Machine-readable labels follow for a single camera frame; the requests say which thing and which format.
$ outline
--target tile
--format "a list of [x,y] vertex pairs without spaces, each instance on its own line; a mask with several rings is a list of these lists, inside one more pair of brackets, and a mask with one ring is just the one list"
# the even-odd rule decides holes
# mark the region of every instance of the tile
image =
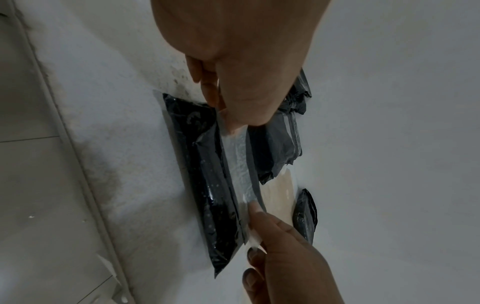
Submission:
[[117,285],[117,280],[111,276],[99,287],[83,298],[78,304],[113,304],[114,302],[112,302],[112,296],[116,291],[115,288]]
[[[1,0],[0,12],[12,16]],[[12,17],[0,17],[0,142],[57,135],[27,46]]]
[[0,303],[77,303],[110,273],[59,138],[0,143]]

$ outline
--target gray tile floor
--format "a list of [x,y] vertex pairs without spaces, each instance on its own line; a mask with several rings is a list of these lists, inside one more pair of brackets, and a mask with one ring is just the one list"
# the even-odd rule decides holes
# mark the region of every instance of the gray tile floor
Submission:
[[116,281],[26,47],[0,16],[0,303],[106,303]]

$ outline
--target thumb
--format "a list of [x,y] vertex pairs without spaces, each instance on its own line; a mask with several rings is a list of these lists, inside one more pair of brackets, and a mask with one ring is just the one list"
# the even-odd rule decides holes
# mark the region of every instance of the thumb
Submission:
[[250,202],[248,204],[248,212],[251,228],[258,233],[267,248],[277,243],[279,238],[285,233],[263,211],[258,202]]

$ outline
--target hand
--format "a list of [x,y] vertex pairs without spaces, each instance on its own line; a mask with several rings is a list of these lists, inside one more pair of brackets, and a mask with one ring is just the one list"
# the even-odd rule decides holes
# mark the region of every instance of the hand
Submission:
[[272,117],[329,2],[151,0],[151,6],[161,34],[186,55],[193,81],[233,130]]
[[262,238],[260,249],[247,257],[255,269],[243,273],[253,304],[343,303],[330,267],[324,257],[293,227],[250,203],[250,224]]

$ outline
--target fingernail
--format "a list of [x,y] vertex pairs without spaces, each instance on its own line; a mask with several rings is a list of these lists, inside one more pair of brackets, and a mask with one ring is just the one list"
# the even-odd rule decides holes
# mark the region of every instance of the fingernail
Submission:
[[264,210],[262,209],[262,207],[260,207],[259,202],[254,200],[250,202],[250,211],[253,213],[259,213],[263,212]]
[[252,288],[256,282],[257,277],[253,273],[249,273],[246,275],[246,283],[250,288]]
[[253,258],[257,255],[258,248],[250,248],[248,252],[246,253],[246,256],[249,261],[252,261]]

